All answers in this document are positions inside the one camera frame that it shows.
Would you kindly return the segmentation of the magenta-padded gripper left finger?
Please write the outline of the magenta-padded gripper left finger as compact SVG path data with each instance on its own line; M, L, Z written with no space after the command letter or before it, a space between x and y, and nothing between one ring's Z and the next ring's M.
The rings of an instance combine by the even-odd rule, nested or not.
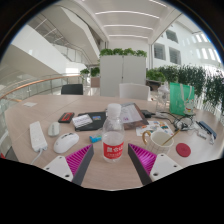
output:
M90 144L66 157L57 156L44 170L80 186L93 155L94 148Z

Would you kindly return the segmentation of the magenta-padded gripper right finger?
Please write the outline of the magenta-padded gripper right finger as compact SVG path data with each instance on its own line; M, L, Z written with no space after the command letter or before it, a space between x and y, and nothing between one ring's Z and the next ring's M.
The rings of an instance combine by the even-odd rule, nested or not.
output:
M154 154L134 144L128 144L128 154L139 175L141 183L147 185L182 169L166 154Z

